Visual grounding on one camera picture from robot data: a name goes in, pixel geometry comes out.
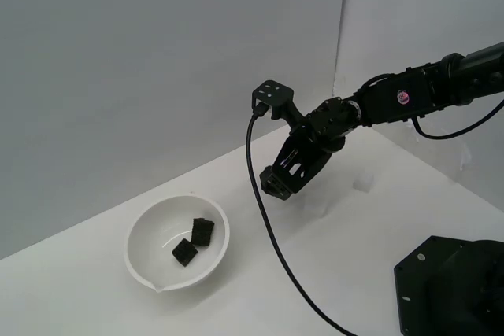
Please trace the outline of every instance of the white tabletop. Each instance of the white tabletop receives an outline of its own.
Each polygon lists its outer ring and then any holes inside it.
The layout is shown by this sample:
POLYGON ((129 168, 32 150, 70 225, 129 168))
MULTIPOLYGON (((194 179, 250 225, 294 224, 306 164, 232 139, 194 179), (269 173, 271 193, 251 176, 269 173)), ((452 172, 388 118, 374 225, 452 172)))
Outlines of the white tabletop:
MULTIPOLYGON (((254 142, 257 174, 286 135, 283 128, 254 142)), ((430 235, 504 241, 504 213, 369 129, 349 135, 302 192, 285 202, 264 199, 302 285, 361 336, 400 335, 392 269, 430 235), (367 194, 352 189, 364 171, 376 179, 367 194)), ((276 259, 239 148, 0 260, 0 334, 337 333, 307 306, 276 259), (124 236, 147 206, 189 191, 222 205, 229 249, 201 285, 156 294, 128 274, 124 236)))

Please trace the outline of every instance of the black mounting bracket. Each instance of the black mounting bracket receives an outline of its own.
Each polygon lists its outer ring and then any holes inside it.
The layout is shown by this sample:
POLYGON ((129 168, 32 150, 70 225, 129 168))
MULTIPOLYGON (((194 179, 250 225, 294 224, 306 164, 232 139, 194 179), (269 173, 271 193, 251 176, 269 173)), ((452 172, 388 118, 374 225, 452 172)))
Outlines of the black mounting bracket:
POLYGON ((504 243, 431 236, 394 274, 405 336, 504 334, 504 243))

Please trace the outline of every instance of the white bowl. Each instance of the white bowl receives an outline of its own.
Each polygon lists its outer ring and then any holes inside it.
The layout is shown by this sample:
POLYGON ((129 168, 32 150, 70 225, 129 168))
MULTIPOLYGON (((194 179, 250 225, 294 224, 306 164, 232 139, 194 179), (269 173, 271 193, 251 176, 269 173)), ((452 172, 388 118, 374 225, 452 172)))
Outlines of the white bowl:
POLYGON ((218 204, 195 194, 178 195, 149 207, 133 223, 124 261, 138 282, 159 293, 201 282, 221 262, 228 243, 228 218, 218 204), (198 254, 183 267, 172 251, 183 238, 191 240, 192 220, 201 217, 215 223, 210 246, 196 246, 198 254))

